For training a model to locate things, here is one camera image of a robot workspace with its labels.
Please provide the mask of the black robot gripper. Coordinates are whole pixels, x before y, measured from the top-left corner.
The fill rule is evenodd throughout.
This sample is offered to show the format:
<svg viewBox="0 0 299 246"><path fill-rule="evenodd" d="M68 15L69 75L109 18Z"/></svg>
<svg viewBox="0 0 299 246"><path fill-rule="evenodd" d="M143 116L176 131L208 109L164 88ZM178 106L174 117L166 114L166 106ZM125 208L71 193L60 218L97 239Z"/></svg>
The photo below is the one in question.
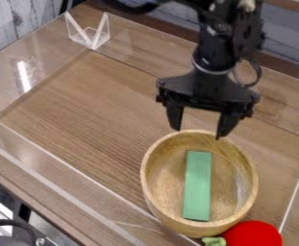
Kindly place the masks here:
<svg viewBox="0 0 299 246"><path fill-rule="evenodd" d="M218 111L216 139L226 137L239 121L251 117L259 95L238 85L227 75L211 75L196 70L160 78L156 82L156 101L166 107L171 128L178 131L183 123L183 109Z"/></svg>

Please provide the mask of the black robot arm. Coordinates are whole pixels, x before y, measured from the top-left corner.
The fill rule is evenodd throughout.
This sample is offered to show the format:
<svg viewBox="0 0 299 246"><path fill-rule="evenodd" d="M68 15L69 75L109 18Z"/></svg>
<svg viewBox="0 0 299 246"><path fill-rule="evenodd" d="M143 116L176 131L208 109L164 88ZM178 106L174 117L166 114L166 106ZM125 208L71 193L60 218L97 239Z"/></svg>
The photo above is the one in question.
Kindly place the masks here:
<svg viewBox="0 0 299 246"><path fill-rule="evenodd" d="M145 0L129 6L120 0L103 0L111 8L129 14L145 14L159 6L176 2L196 11L199 41L192 53L194 69L176 77L156 81L156 101L167 112L170 126L182 128L183 110L216 111L216 137L226 137L239 121L252 116L260 95L251 88L256 82L243 83L236 64L247 60L262 76L254 53L264 41L262 0Z"/></svg>

